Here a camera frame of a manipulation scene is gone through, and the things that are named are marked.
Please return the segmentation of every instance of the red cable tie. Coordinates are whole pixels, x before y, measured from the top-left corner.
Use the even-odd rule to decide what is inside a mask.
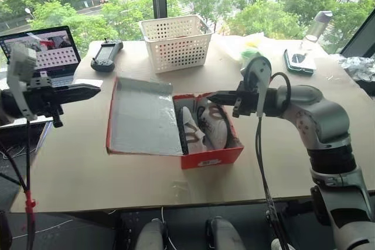
[[[33,208],[35,207],[36,202],[35,202],[34,199],[31,199],[31,191],[30,190],[26,191],[25,194],[26,194],[26,202],[25,202],[26,213],[33,214]]]

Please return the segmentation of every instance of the cable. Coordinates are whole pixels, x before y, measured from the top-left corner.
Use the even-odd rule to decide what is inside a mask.
[[[10,147],[7,151],[9,152],[13,148],[14,148],[14,146]],[[12,158],[16,158],[18,156],[26,155],[26,152],[21,153],[21,152],[23,152],[24,149],[25,149],[25,147],[23,147],[19,152],[17,152],[14,155],[12,155]],[[30,150],[30,153],[32,153],[34,151],[36,151],[36,148]],[[8,157],[2,151],[0,151],[0,155],[2,155],[3,160],[8,160]]]
[[[43,231],[49,231],[49,230],[52,230],[54,228],[57,228],[63,224],[66,224],[67,222],[72,222],[73,220],[68,220],[68,221],[65,221],[65,222],[62,222],[61,224],[58,224],[58,225],[54,225],[53,227],[50,227],[50,228],[46,228],[45,230],[41,230],[41,231],[36,231],[35,234],[38,234],[40,232],[43,232]],[[13,239],[16,239],[16,238],[21,238],[21,237],[27,237],[28,234],[23,234],[23,235],[19,235],[17,237],[13,237]]]
[[[12,183],[17,184],[18,186],[21,185],[21,183],[20,183],[19,181],[13,179],[12,177],[9,177],[8,175],[6,175],[6,174],[4,174],[4,173],[1,173],[1,172],[0,172],[0,177],[6,179],[6,180],[8,180],[8,181],[11,181]]]
[[[17,175],[17,178],[18,178],[18,180],[19,180],[19,182],[20,182],[20,184],[22,186],[23,191],[26,192],[25,181],[23,181],[23,178],[21,176],[21,173],[18,170],[18,167],[17,167],[16,163],[14,162],[14,160],[12,159],[12,157],[9,155],[9,153],[6,151],[6,149],[5,149],[4,145],[2,144],[2,142],[0,142],[0,150],[8,158],[9,162],[11,163],[11,165],[13,167],[14,172]]]
[[[163,222],[163,224],[164,224],[164,223],[165,223],[165,221],[164,221],[164,206],[162,206],[161,213],[162,213],[162,222]],[[169,243],[171,244],[173,250],[177,250],[177,248],[176,248],[175,245],[173,244],[173,242],[172,242],[172,240],[171,240],[171,238],[170,238],[169,235],[168,235],[168,241],[169,241]]]
[[[26,250],[32,250],[35,239],[35,217],[33,207],[35,203],[31,199],[31,181],[30,181],[30,121],[26,121],[26,216],[28,223],[28,241]]]
[[[281,249],[289,250],[288,243],[286,242],[286,239],[281,231],[282,227],[277,216],[277,209],[276,209],[274,200],[271,196],[270,190],[268,188],[267,180],[265,178],[263,157],[262,157],[262,118],[261,117],[259,117],[257,131],[255,133],[255,154],[257,155],[258,165],[259,165],[260,173],[262,176],[265,199],[268,205],[268,210],[270,212],[271,223],[272,223],[272,226],[274,227],[275,235],[279,239]]]
[[[281,110],[284,112],[289,104],[291,103],[291,97],[292,97],[292,86],[291,86],[291,82],[289,80],[289,77],[285,74],[285,73],[274,73],[272,76],[271,76],[271,81],[276,77],[276,76],[282,76],[287,84],[287,97],[286,97],[286,100],[282,103],[282,108]]]

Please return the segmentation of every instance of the game controller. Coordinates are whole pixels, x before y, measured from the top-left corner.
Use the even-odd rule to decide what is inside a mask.
[[[107,40],[101,44],[100,50],[91,60],[91,67],[96,71],[110,73],[115,69],[115,56],[124,47],[122,40]]]

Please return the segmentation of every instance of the table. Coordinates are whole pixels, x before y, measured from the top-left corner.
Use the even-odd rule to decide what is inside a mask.
[[[63,105],[64,127],[52,128],[32,165],[32,194],[37,212],[113,210],[128,207],[238,203],[264,198],[255,157],[257,118],[232,118],[244,150],[233,165],[181,170],[179,157],[108,155],[105,149],[107,119],[116,76],[173,84],[174,94],[235,90],[240,66],[226,52],[233,37],[214,35],[206,64],[201,67],[154,74],[145,42],[124,42],[113,73],[90,67],[100,42],[92,42],[75,78],[103,80],[102,90],[87,101]],[[260,46],[273,72],[287,72],[282,53],[299,41],[270,40]],[[345,71],[320,48],[312,52],[318,70],[312,77],[288,73],[292,84],[309,84],[326,98],[341,104],[351,120],[353,153],[369,190],[375,189],[375,104]],[[272,82],[278,87],[282,79]],[[264,118],[264,167],[275,198],[308,196],[313,186],[309,157],[297,130],[287,121]],[[12,212],[25,211],[20,192]]]

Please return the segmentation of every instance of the floor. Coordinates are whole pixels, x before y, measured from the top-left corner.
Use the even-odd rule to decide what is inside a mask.
[[[40,129],[39,127],[33,128],[35,135],[39,134]],[[0,131],[1,141],[7,148],[14,145],[15,140],[19,141],[22,134],[24,135],[24,132],[21,132],[21,137],[15,137],[14,132],[10,132],[7,136],[3,136],[3,132]],[[12,153],[18,150],[18,148],[13,148]],[[25,174],[25,156],[16,157],[15,160],[22,174]],[[8,161],[2,157],[0,157],[0,172],[15,177]],[[17,185],[0,178],[0,210],[9,210],[17,192]],[[375,197],[372,197],[371,200],[374,204]],[[277,206],[279,210],[283,210],[285,203],[278,203]],[[247,250],[270,249],[273,235],[265,219],[265,211],[265,204],[166,208],[164,217],[169,235],[178,250],[206,249],[204,224],[207,219],[215,216],[222,216],[235,226]],[[161,218],[161,209],[123,211],[121,216],[127,226],[132,229],[131,248],[133,248],[142,227],[153,218]],[[11,249],[26,249],[25,215],[7,214],[7,218],[13,235]],[[291,242],[297,250],[335,248],[330,227],[319,225],[313,213],[286,218],[285,226]],[[112,249],[115,237],[114,230],[64,214],[36,214],[36,230],[40,231],[35,238],[34,249],[37,250]]]

